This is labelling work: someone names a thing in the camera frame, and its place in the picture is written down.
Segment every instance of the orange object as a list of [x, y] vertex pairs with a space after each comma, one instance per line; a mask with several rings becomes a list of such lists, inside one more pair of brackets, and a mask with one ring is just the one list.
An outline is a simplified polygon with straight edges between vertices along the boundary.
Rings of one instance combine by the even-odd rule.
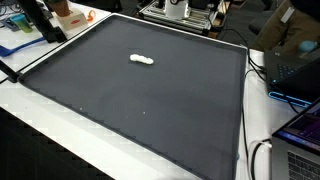
[[92, 21], [95, 17], [96, 17], [96, 12], [94, 12], [94, 10], [90, 10], [90, 11], [89, 11], [89, 14], [88, 14], [87, 21], [90, 22], [90, 21]]

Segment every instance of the white table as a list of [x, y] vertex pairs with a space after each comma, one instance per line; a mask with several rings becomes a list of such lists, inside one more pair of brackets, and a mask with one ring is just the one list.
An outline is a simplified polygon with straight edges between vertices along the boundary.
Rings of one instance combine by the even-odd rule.
[[[94, 10], [96, 12], [96, 17], [94, 18], [93, 21], [88, 23], [88, 26], [84, 25], [84, 26], [65, 32], [68, 39], [71, 39], [72, 37], [76, 36], [86, 28], [91, 27], [93, 24], [99, 22], [100, 20], [102, 20], [103, 18], [111, 14], [110, 12], [107, 12], [107, 11], [102, 11], [99, 9], [79, 5], [72, 2], [69, 2], [69, 6], [78, 8], [80, 11], [84, 13], [85, 16], [88, 15], [90, 10]], [[54, 18], [50, 19], [50, 22], [54, 27], [60, 26], [60, 24]], [[12, 32], [8, 28], [1, 28], [0, 29], [0, 45], [11, 49], [21, 44], [24, 44], [26, 42], [37, 39], [41, 36], [42, 36], [41, 33], [34, 26], [33, 26], [32, 33], [24, 33], [22, 31]], [[43, 41], [35, 45], [29, 46], [23, 50], [20, 50], [8, 57], [0, 57], [0, 60], [2, 60], [14, 71], [19, 71], [26, 65], [30, 64], [34, 60], [37, 60], [42, 55], [57, 48], [60, 45], [62, 44], [57, 42], [49, 44], [46, 41]], [[7, 78], [7, 75], [0, 71], [0, 81], [2, 81], [5, 78]]]
[[[251, 51], [251, 56], [257, 63], [262, 63], [263, 53]], [[170, 161], [19, 83], [5, 81], [0, 84], [0, 92], [2, 108], [117, 180], [199, 179]], [[265, 84], [256, 74], [249, 74], [244, 96], [249, 144], [270, 137], [273, 131], [294, 116], [288, 104], [270, 99], [266, 94]], [[249, 179], [242, 136], [241, 129], [237, 180]], [[256, 165], [257, 180], [271, 179], [270, 151], [265, 147], [258, 151]]]

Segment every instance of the laptop keyboard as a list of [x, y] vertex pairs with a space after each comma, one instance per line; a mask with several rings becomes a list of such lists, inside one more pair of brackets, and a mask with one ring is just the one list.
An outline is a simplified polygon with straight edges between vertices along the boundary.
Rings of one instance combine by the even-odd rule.
[[283, 64], [278, 64], [278, 73], [281, 79], [285, 78], [286, 76], [289, 76], [293, 72], [295, 72], [295, 69]]
[[320, 165], [288, 152], [290, 180], [320, 180]]

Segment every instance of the dark gray fabric surface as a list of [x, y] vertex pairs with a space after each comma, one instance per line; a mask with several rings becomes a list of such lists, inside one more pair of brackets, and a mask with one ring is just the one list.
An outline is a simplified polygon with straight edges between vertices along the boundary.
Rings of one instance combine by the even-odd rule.
[[[130, 62], [135, 53], [155, 63]], [[112, 16], [19, 80], [199, 177], [231, 180], [245, 57], [245, 49]]]

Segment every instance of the laptop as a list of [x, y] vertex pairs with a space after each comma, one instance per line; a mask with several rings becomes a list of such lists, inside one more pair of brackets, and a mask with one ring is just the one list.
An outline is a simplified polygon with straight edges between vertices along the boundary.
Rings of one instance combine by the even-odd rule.
[[307, 60], [269, 51], [264, 61], [269, 97], [304, 108], [320, 97], [320, 58]]
[[320, 179], [320, 98], [272, 135], [272, 180]]

